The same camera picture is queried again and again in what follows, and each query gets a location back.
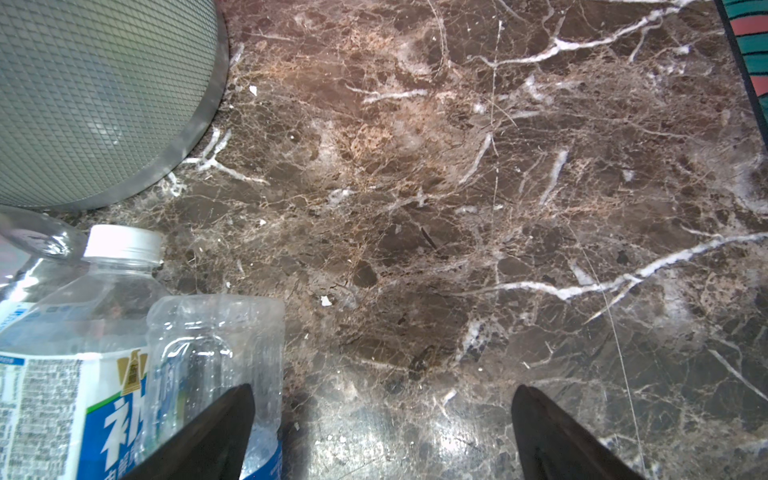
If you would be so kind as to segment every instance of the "black pointed object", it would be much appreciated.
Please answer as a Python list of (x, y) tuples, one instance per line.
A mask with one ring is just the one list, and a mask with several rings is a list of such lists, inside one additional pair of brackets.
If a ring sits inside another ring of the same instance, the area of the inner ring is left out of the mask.
[(121, 480), (238, 480), (254, 412), (250, 385), (227, 390)]
[(643, 480), (539, 389), (518, 387), (512, 425), (525, 480)]

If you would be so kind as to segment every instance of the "striped mat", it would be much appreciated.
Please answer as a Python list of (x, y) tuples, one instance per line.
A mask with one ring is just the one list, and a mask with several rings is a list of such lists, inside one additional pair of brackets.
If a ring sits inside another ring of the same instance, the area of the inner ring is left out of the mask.
[(768, 0), (715, 0), (715, 4), (768, 145)]

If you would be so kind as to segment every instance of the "metal mesh basket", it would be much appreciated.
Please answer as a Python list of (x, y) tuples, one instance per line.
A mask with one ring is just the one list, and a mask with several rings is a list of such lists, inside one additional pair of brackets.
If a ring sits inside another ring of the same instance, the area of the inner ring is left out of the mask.
[(0, 0), (0, 204), (143, 190), (200, 140), (226, 76), (214, 0)]

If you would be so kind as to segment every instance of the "gold emblem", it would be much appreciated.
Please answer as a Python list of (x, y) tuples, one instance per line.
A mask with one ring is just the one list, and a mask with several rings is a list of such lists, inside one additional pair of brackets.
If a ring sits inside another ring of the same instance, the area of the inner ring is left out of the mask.
[(147, 354), (139, 355), (139, 352), (140, 350), (137, 349), (131, 352), (130, 357), (124, 356), (118, 359), (118, 373), (123, 386), (121, 396), (141, 389), (141, 379), (147, 374), (144, 371), (147, 367)]

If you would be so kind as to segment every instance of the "plastic bottle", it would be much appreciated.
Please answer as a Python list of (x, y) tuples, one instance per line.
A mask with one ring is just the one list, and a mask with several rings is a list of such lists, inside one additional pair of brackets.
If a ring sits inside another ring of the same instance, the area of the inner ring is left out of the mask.
[(88, 274), (0, 333), (0, 478), (104, 480), (134, 464), (161, 237), (91, 228)]
[(167, 296), (150, 310), (152, 381), (140, 458), (229, 388), (249, 383), (256, 415), (240, 478), (277, 480), (285, 306), (261, 296)]
[(0, 205), (0, 331), (82, 276), (85, 234), (55, 218)]

